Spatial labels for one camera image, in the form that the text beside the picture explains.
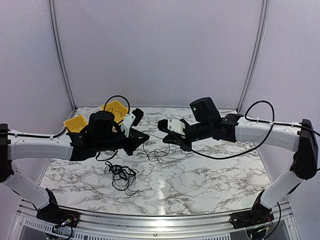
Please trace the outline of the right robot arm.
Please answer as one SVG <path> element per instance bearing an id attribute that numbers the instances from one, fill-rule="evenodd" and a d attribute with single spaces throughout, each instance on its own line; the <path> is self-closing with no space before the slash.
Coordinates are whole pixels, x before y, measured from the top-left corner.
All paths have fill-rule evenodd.
<path id="1" fill-rule="evenodd" d="M 318 172 L 319 135 L 308 119 L 301 122 L 277 122 L 259 120 L 241 114 L 227 114 L 221 117 L 210 97 L 203 97 L 190 103 L 195 124 L 184 119 L 163 119 L 157 124 L 160 131 L 167 133 L 164 143 L 180 146 L 183 151 L 193 151 L 192 143 L 208 138 L 227 142 L 252 142 L 256 148 L 270 145 L 294 153 L 292 164 L 255 200 L 247 219 L 258 224 L 273 206 L 291 194 L 303 181 L 313 178 Z"/>

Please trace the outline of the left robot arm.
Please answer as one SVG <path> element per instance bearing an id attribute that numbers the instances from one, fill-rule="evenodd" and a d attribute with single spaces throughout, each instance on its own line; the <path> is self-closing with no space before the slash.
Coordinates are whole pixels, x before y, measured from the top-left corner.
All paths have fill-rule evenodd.
<path id="1" fill-rule="evenodd" d="M 41 217 L 58 223 L 63 219 L 52 191 L 24 175 L 13 161 L 18 159 L 60 159 L 80 162 L 103 151 L 124 150 L 128 156 L 149 136 L 135 129 L 144 116 L 136 108 L 117 123 L 115 115 L 100 110 L 92 113 L 88 124 L 80 132 L 64 130 L 57 135 L 35 135 L 10 130 L 0 125 L 0 183 L 29 200 Z"/>

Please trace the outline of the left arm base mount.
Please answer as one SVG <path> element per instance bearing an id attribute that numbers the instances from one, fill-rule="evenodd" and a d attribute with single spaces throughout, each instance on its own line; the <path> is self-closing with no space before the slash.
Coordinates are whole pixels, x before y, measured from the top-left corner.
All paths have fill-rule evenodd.
<path id="1" fill-rule="evenodd" d="M 60 227 L 71 226 L 72 228 L 76 228 L 80 213 L 78 211 L 60 208 L 59 206 L 50 203 L 44 208 L 39 209 L 36 217 Z"/>

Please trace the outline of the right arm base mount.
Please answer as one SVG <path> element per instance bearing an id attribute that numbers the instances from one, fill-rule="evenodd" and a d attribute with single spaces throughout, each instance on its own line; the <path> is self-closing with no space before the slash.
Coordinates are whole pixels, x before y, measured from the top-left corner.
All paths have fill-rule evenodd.
<path id="1" fill-rule="evenodd" d="M 271 209 L 264 206 L 255 206 L 250 210 L 243 210 L 232 213 L 229 223 L 234 229 L 247 228 L 264 223 L 270 223 L 274 220 Z"/>

